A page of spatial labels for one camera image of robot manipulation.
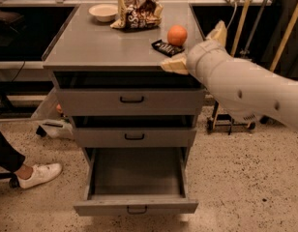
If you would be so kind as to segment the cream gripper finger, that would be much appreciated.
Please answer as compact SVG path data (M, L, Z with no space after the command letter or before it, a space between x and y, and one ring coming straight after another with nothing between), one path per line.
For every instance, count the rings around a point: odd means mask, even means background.
M220 20L206 36L206 40L216 40L222 46L226 45L226 38L227 38L227 29L222 20Z
M187 75L189 72L186 67L186 54L180 53L161 62L161 68L168 73L178 73Z

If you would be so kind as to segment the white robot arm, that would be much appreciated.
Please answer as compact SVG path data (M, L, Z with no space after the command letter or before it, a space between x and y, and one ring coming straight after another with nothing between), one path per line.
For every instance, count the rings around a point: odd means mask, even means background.
M225 24L219 21L188 53L162 61L162 69L193 76L238 122L267 116L298 131L298 81L230 56L224 48L226 35Z

